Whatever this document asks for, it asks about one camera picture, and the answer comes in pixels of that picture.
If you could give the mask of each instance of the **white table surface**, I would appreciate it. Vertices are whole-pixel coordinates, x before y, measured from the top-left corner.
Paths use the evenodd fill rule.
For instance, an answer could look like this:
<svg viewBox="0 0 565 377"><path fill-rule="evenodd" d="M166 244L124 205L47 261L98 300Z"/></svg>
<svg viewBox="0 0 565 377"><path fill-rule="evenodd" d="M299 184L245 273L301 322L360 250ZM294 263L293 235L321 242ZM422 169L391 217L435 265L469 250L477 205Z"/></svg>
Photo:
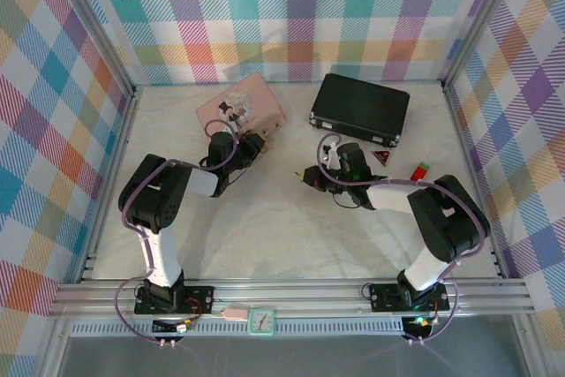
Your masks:
<svg viewBox="0 0 565 377"><path fill-rule="evenodd" d="M326 132L307 118L320 84L270 85L288 124L269 136L270 150L218 199L187 193L175 220L178 259L187 278L396 277L424 246L412 216L396 211L349 210L329 193L301 183L295 172L316 163ZM420 162L426 179L456 176L471 193L463 154L438 84L389 84L411 94L400 145L388 166L360 142L373 173L409 178ZM117 178L93 278L145 273L137 236L122 227L117 197L146 154L196 163L207 138L196 108L226 86L145 88ZM343 142L358 141L345 137ZM339 199L350 202L347 195ZM456 277L496 276L490 243L465 261Z"/></svg>

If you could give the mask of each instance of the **pink box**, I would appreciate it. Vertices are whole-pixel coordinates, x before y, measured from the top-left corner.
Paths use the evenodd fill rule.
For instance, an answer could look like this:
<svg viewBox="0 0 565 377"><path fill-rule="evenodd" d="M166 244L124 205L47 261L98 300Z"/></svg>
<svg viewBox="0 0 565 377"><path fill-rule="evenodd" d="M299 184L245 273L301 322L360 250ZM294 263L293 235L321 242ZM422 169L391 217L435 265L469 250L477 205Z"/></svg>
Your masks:
<svg viewBox="0 0 565 377"><path fill-rule="evenodd" d="M259 72L238 82L210 102L204 103L196 114L202 126L214 118L230 123L238 134L253 131L268 136L276 128L286 124L286 116ZM227 131L225 125L211 124L208 132Z"/></svg>

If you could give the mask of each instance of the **metal rail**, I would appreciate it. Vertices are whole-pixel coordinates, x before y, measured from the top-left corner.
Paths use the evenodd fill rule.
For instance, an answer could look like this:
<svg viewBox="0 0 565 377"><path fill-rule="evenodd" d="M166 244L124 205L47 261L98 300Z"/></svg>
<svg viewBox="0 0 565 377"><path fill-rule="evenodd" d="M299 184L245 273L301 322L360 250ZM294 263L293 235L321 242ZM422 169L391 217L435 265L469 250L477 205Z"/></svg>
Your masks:
<svg viewBox="0 0 565 377"><path fill-rule="evenodd" d="M460 279L457 316L534 313L530 295L520 279ZM54 320L115 319L114 294L122 281L97 280L60 286L51 308ZM414 316L417 313L372 313L361 294L364 283L396 283L394 279L302 279L302 280L198 280L186 284L214 286L212 316L233 304L276 310L278 318L345 318L369 316ZM132 316L136 284L126 286L118 304L124 315ZM453 305L455 292L448 284ZM152 315L144 318L176 319L180 315Z"/></svg>

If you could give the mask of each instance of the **red triangular object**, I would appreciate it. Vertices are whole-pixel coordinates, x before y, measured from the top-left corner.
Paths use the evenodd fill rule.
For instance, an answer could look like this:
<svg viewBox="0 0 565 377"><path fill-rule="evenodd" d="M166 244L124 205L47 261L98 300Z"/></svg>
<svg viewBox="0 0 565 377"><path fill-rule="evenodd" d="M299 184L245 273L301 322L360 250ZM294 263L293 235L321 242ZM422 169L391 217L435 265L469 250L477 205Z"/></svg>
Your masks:
<svg viewBox="0 0 565 377"><path fill-rule="evenodd" d="M382 163L385 167L387 166L388 158L390 158L390 152L388 150L373 150L372 153L380 163Z"/></svg>

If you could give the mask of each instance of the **clock face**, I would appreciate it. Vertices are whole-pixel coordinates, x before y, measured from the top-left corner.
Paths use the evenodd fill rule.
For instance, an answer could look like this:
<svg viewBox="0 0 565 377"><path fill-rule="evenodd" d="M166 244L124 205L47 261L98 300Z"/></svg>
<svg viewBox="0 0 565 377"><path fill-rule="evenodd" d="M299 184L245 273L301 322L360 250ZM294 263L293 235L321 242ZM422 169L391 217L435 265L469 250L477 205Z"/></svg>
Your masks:
<svg viewBox="0 0 565 377"><path fill-rule="evenodd" d="M275 332L275 311L272 309L252 309L249 312L249 334L271 336Z"/></svg>

